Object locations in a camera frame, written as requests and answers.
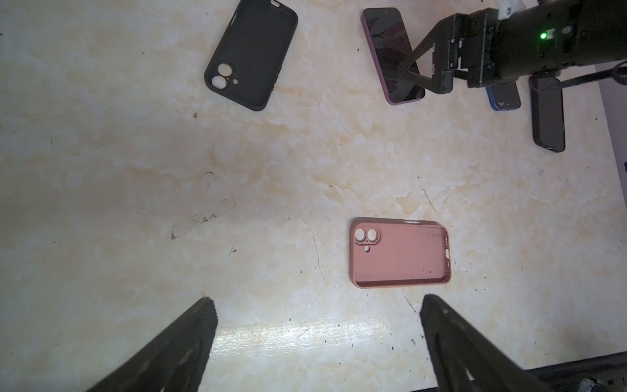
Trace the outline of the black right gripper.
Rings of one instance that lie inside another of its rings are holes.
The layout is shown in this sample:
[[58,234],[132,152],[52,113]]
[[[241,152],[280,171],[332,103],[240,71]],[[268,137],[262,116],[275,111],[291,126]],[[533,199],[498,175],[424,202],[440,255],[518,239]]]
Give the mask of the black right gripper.
[[[493,8],[439,21],[400,63],[398,76],[439,95],[452,91],[454,78],[465,80],[470,88],[496,84],[500,77],[491,49],[497,24],[498,11]],[[430,73],[414,70],[430,51]]]

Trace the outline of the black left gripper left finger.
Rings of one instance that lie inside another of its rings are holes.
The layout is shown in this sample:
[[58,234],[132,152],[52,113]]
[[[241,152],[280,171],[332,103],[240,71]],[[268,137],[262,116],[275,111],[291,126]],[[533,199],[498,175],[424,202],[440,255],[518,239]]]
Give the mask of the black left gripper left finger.
[[216,336],[218,316],[202,297],[91,391],[197,391]]

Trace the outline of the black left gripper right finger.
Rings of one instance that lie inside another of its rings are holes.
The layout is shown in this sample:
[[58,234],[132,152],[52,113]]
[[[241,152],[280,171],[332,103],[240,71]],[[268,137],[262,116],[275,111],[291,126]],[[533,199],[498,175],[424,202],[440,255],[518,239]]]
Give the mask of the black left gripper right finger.
[[441,297],[426,295],[420,317],[438,390],[550,390],[498,350]]

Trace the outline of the purple edged smartphone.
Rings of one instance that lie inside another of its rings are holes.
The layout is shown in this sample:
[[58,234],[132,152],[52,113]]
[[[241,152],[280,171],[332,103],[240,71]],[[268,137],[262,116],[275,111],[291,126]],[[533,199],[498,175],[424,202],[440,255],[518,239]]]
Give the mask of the purple edged smartphone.
[[425,97],[424,88],[398,76],[400,63],[411,54],[411,44],[397,8],[366,8],[362,27],[386,101],[397,106]]

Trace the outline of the dark smartphone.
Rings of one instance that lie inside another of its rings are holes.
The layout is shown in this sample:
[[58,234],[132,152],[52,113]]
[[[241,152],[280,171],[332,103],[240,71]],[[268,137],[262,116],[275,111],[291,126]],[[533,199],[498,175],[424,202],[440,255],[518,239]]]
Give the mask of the dark smartphone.
[[521,98],[516,81],[486,87],[488,101],[494,111],[510,111],[521,107]]

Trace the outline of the pink phone case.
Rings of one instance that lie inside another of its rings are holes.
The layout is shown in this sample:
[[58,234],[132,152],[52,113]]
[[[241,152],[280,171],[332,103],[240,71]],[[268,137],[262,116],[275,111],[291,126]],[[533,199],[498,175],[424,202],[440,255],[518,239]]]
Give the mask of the pink phone case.
[[447,229],[432,220],[357,217],[349,231],[349,276],[356,287],[446,284],[451,280]]

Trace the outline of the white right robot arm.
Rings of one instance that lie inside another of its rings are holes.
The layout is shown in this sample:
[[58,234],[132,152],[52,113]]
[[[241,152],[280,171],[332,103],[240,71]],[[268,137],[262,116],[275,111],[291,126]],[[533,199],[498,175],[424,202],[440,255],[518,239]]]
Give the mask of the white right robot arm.
[[624,1],[540,1],[533,8],[502,1],[439,21],[399,64],[398,76],[447,94],[455,78],[485,88],[625,58]]

